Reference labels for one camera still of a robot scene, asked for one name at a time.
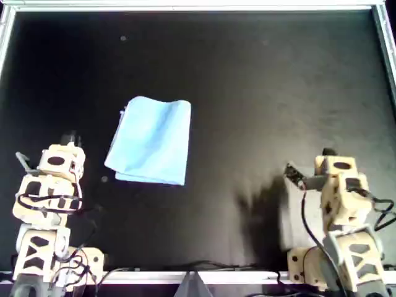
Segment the right gripper body tan lattice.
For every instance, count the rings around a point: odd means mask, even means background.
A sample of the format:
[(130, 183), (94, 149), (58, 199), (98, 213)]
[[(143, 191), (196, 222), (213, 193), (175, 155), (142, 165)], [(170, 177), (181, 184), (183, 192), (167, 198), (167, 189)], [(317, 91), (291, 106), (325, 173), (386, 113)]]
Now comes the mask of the right gripper body tan lattice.
[(370, 212), (370, 199), (352, 191), (352, 188), (368, 190), (366, 175), (340, 173), (327, 178), (321, 190), (324, 228), (352, 228), (365, 224)]

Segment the left gripper body tan lattice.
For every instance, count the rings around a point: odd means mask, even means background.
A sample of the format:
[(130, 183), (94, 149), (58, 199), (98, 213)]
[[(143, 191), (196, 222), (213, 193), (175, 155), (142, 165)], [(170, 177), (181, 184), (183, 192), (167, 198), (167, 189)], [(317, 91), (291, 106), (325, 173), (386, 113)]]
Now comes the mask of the left gripper body tan lattice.
[(15, 194), (13, 215), (32, 225), (65, 225), (82, 208), (79, 181), (50, 174), (26, 174)]

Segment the right gripper finger tan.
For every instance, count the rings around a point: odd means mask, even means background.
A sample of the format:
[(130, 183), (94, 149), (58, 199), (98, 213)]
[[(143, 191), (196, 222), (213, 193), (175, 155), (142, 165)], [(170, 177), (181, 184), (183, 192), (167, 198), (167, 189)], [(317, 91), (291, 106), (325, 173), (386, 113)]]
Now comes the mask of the right gripper finger tan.
[(326, 181), (327, 179), (326, 156), (317, 156), (315, 158), (315, 177), (319, 178), (320, 181)]
[(356, 160), (339, 155), (335, 149), (324, 148), (324, 168), (327, 174), (356, 173)]

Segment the left gripper finger tan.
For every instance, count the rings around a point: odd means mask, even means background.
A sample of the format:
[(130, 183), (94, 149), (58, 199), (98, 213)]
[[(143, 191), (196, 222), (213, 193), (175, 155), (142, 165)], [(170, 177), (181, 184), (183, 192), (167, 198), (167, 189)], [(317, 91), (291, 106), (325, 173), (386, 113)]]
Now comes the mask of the left gripper finger tan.
[(64, 134), (59, 144), (51, 144), (44, 149), (38, 164), (38, 170), (43, 174), (64, 178), (75, 182), (76, 169), (76, 134)]
[(76, 181), (79, 181), (84, 174), (85, 152), (82, 148), (81, 136), (74, 135), (74, 167), (73, 173)]

